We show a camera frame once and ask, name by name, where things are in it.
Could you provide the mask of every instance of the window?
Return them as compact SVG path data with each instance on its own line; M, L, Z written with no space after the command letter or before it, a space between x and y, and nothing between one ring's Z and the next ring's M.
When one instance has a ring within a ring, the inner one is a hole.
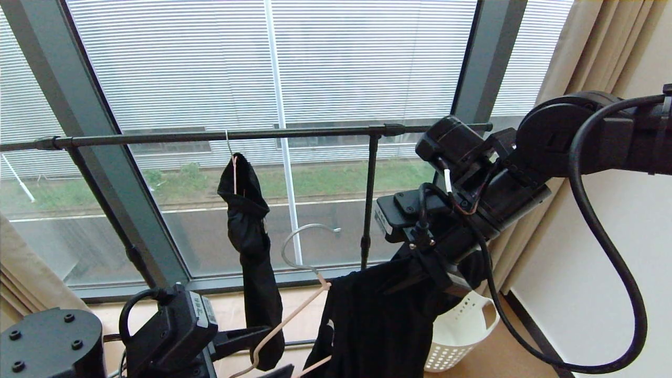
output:
M159 133L196 133L205 131L204 127L174 127L174 128L136 128L125 130L128 135L147 135ZM186 143L145 143L131 145L131 151L135 155L156 155L168 153L199 153L210 152L210 142L186 142Z

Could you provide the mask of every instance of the grass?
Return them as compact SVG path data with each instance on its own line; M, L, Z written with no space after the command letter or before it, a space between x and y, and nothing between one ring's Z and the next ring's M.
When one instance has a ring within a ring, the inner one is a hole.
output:
M286 198L282 166L257 167L266 198ZM303 196L339 196L366 191L367 162L296 164L292 166L294 192ZM376 165L375 191L392 192L418 187L431 179L433 169L418 159L390 159ZM221 170L184 165L178 172L157 169L143 176L159 205L198 204L220 200L216 193ZM25 182L36 201L31 203L16 180L0 183L0 210L5 214L33 211L76 212L97 209L98 205L84 180L28 180Z

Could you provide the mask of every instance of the dark baseboard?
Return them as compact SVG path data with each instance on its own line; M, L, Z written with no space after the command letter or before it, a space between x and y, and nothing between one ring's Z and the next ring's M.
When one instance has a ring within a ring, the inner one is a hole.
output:
M525 327L525 329L530 333L534 342L537 343L540 351L556 360L562 360L555 351L555 348L553 348L553 345L548 342L548 339L539 329L537 323L532 320L532 317L530 317L527 310L525 310L525 307L523 307L518 298L516 298L511 291L509 291L509 294L506 294L504 299L506 299L506 302L509 304L509 306L511 306L513 312L516 314L516 316L518 316L518 319L520 319L523 327ZM555 369L555 372L558 374L559 378L576 378L569 370L561 369L555 366L553 366L553 369Z

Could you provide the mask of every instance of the laundry basket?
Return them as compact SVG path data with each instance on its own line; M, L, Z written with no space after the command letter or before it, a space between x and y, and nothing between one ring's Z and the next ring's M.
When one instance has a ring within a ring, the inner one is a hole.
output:
M488 337L499 323L499 314L495 312L495 320L486 326L482 309L488 304L493 304L493 300L472 291L459 305L436 318L425 371L437 373L450 369Z

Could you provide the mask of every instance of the clothes rail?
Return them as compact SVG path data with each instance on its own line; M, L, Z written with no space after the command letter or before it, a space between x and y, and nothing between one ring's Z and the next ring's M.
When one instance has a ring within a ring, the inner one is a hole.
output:
M477 133L492 131L493 124L477 123L468 125ZM332 128L285 128L285 129L261 129L261 130L232 130L228 132L204 131L199 133L171 133L149 135L104 135L98 137L44 137L29 142L3 143L0 144L0 152L47 150L55 151L66 149L84 176L96 200L100 203L112 225L118 224L109 204L101 194L100 188L95 184L91 172L84 165L82 159L78 159L79 147L92 147L104 145L133 145L141 143L178 143L196 141L240 141L250 139L278 139L278 138L304 138L304 137L338 137L345 135L368 135L369 160L366 176L366 199L364 203L364 232L360 242L361 269L366 269L371 246L371 212L373 207L374 181L376 178L376 158L378 153L378 141L380 137L394 137L407 133L424 133L430 126L404 126L402 124L384 124L382 126L346 126ZM114 227L127 252L134 252L135 246L130 243L128 236L121 227ZM140 274L150 287L153 280L149 272L140 261L133 261Z

